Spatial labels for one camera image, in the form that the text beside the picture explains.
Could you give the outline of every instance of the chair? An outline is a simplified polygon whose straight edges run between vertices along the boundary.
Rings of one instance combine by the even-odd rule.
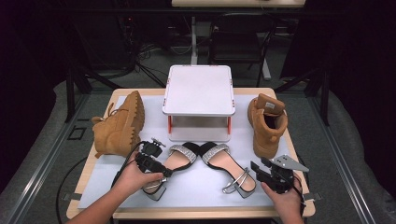
[[[210,25],[208,64],[254,63],[260,65],[256,87],[263,75],[265,53],[276,22],[264,13],[225,13]]]

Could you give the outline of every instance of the black sandal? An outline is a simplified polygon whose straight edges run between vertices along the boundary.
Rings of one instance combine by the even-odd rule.
[[[200,147],[192,142],[171,146],[169,148],[169,157],[163,165],[173,170],[173,172],[185,170],[195,162],[199,150]],[[163,178],[150,182],[143,187],[143,191],[150,199],[158,201],[166,190],[166,187],[163,185],[166,181],[167,178]]]
[[[217,145],[207,142],[201,145],[200,156],[204,163],[212,169],[223,170],[233,179],[222,189],[223,193],[229,194],[238,191],[242,198],[250,196],[256,188],[256,180],[249,174],[249,169],[243,169],[230,155],[230,149],[225,144]]]

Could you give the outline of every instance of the human hand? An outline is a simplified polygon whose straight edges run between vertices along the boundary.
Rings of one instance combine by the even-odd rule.
[[[163,178],[162,173],[142,173],[134,160],[136,154],[137,152],[134,152],[131,155],[128,165],[112,188],[125,197],[137,192],[147,183]]]
[[[300,193],[303,192],[301,178],[295,173],[293,184]],[[262,182],[262,189],[264,189],[268,197],[274,202],[275,210],[279,213],[283,223],[303,223],[300,215],[301,198],[296,190],[290,189],[288,192],[278,194],[264,182]]]

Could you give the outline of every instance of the boot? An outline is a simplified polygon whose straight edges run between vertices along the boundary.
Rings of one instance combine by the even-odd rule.
[[[285,104],[260,93],[248,105],[247,118],[254,130],[254,153],[272,159],[277,153],[279,139],[288,127]]]
[[[107,110],[107,118],[92,118],[96,158],[102,154],[126,157],[131,148],[140,142],[139,133],[145,122],[145,108],[139,92],[130,93],[120,108],[111,111],[113,105]]]

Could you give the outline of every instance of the dark background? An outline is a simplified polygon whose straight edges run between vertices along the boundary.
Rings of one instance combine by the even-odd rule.
[[[101,2],[103,6],[113,7],[106,0]],[[57,3],[49,1],[50,6],[57,6]],[[157,3],[162,5],[141,7],[169,7],[169,1]],[[37,4],[31,0],[3,1],[1,4],[0,103],[3,106],[3,127],[0,156],[3,161],[0,190],[3,190],[50,115],[56,100],[53,88],[65,81],[70,68],[67,55],[72,55],[73,60],[89,68],[129,66],[131,55],[125,48],[115,18],[101,21],[103,25],[95,27],[103,29],[97,34],[105,35],[88,35],[87,39],[81,40],[78,32],[87,33],[88,28],[78,20],[75,21],[76,26],[63,17],[49,20],[37,11]],[[302,76],[321,66],[331,72],[331,91],[338,96],[358,127],[366,162],[379,183],[396,197],[392,183],[396,176],[394,8],[396,4],[391,0],[307,0],[304,10],[343,10],[346,16],[328,21],[300,20],[282,77]],[[162,22],[157,22],[158,19],[146,18],[141,22],[149,23],[147,27],[157,24],[158,31],[163,31],[169,18]],[[167,39],[161,38],[161,41],[166,48]],[[91,55],[87,47],[103,47],[101,58],[107,60],[95,60],[95,55]]]

